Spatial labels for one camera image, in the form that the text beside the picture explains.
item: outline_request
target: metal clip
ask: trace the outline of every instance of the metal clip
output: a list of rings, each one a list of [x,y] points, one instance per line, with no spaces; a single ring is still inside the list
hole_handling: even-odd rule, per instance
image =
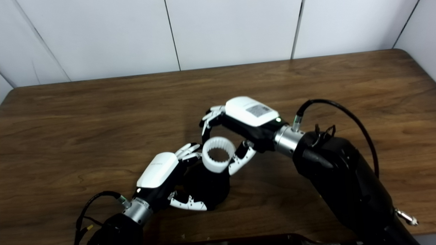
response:
[[[397,214],[397,216],[399,218],[404,219],[408,225],[413,225],[413,226],[419,225],[419,222],[415,217],[408,215],[405,212],[403,212],[397,208],[395,208],[395,213]]]

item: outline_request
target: wall seam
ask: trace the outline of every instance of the wall seam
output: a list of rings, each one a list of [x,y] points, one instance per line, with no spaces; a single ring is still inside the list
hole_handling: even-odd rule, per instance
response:
[[[300,25],[301,25],[301,19],[303,18],[303,8],[304,8],[305,1],[306,0],[301,0],[300,13],[298,15],[297,28],[295,29],[294,43],[292,45],[291,60],[294,59],[295,47],[297,46],[298,33],[300,32]]]
[[[413,12],[415,12],[416,6],[418,6],[419,1],[420,1],[420,0],[418,0],[418,1],[416,2],[415,6],[413,7],[412,12],[410,13],[409,17],[407,18],[406,23],[404,24],[403,28],[401,29],[400,34],[398,35],[397,40],[395,40],[395,43],[394,43],[394,45],[392,46],[392,48],[395,48],[395,45],[397,45],[397,42],[398,42],[398,40],[400,39],[400,36],[401,36],[401,34],[403,33],[404,28],[406,28],[406,25],[407,25],[407,23],[409,22],[410,17],[412,17]]]
[[[176,51],[177,64],[179,65],[179,71],[181,71],[182,69],[180,68],[179,55],[177,54],[176,41],[174,40],[173,28],[171,27],[170,14],[168,13],[167,0],[164,0],[164,2],[165,2],[165,9],[167,10],[168,23],[170,24],[171,36],[173,38],[174,50]]]
[[[48,55],[56,62],[56,64],[58,65],[58,67],[62,70],[62,73],[64,74],[64,76],[68,79],[69,82],[71,82],[70,77],[68,76],[67,72],[64,70],[64,68],[62,67],[61,63],[59,62],[59,60],[55,57],[55,55],[53,54],[53,52],[51,51],[51,49],[48,47],[47,43],[44,41],[44,39],[42,38],[42,36],[39,34],[38,30],[36,29],[36,27],[33,25],[32,21],[29,19],[29,17],[27,16],[27,14],[24,12],[23,8],[21,7],[21,5],[18,3],[17,0],[11,0],[15,7],[17,8],[18,12],[20,13],[20,15],[24,18],[24,21],[27,23],[27,25],[30,27],[30,29],[32,30],[32,32],[34,33],[34,35],[36,36],[36,38],[38,39],[38,41],[40,42],[40,44],[44,47],[44,49],[47,51]]]

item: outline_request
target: white wall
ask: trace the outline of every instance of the white wall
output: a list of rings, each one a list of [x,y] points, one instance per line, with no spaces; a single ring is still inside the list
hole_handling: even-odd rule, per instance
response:
[[[182,70],[290,59],[301,0],[167,0]]]
[[[305,0],[294,58],[392,48],[417,0]]]
[[[420,0],[395,48],[408,52],[436,81],[436,1]]]
[[[0,0],[0,73],[18,87],[69,81],[13,0]]]
[[[0,0],[0,74],[27,86],[392,48],[417,0],[303,2],[297,30],[302,0]]]
[[[178,71],[163,0],[19,0],[73,81]]]

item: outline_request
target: cable connector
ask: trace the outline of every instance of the cable connector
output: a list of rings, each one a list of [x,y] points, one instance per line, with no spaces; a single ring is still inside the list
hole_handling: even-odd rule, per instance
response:
[[[132,203],[129,201],[129,200],[127,200],[124,196],[120,196],[118,199],[117,199],[120,203],[121,203],[121,205],[122,206],[124,206],[125,208],[130,208],[130,206],[132,206]]]
[[[302,116],[296,115],[294,119],[294,123],[292,124],[292,131],[298,132],[300,130],[301,121],[303,120]]]

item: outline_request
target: white corner wall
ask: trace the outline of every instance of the white corner wall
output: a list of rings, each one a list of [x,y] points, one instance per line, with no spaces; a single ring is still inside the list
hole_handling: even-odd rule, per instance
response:
[[[14,0],[0,0],[0,72],[17,87],[70,81]]]
[[[11,90],[12,86],[0,75],[0,105]]]
[[[390,49],[417,0],[305,0],[294,58]]]
[[[420,0],[395,48],[405,50],[436,81],[436,1]]]

